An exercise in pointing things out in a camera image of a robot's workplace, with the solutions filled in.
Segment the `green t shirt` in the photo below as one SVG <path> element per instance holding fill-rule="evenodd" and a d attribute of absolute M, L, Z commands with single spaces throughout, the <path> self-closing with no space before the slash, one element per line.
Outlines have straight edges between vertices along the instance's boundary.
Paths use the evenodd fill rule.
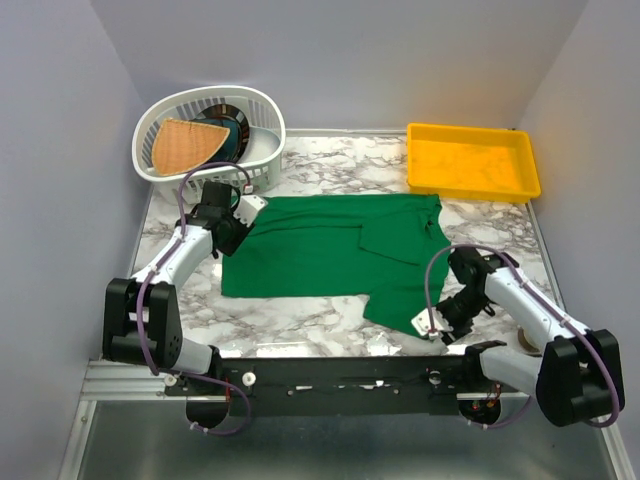
<path fill-rule="evenodd" d="M 366 320 L 411 336 L 437 301 L 449 246 L 436 195 L 272 197 L 238 250 L 222 261 L 233 298 L 365 295 Z"/>

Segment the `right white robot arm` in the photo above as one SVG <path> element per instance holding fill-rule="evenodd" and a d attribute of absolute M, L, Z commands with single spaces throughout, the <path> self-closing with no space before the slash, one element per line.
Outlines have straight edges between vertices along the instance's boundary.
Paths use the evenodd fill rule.
<path fill-rule="evenodd" d="M 460 379 L 480 392 L 494 381 L 535 400 L 553 425 L 583 422 L 613 425 L 625 406 L 619 342 L 607 329 L 594 330 L 554 305 L 505 252 L 475 244 L 445 247 L 433 260 L 447 258 L 463 288 L 439 303 L 426 302 L 427 335 L 451 344 L 470 330 L 474 318 L 501 307 L 541 352 L 534 358 L 495 341 L 472 346 Z"/>

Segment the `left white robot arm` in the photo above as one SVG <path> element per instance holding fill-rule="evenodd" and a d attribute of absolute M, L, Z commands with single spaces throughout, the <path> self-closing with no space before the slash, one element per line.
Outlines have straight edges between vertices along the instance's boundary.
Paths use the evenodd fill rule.
<path fill-rule="evenodd" d="M 132 277 L 108 284 L 103 357 L 145 365 L 154 374 L 187 374 L 197 393 L 214 393 L 222 380 L 221 355 L 213 346 L 184 337 L 179 292 L 206 258 L 233 255 L 266 206 L 258 195 L 212 181 L 189 212 L 180 205 L 169 243 Z"/>

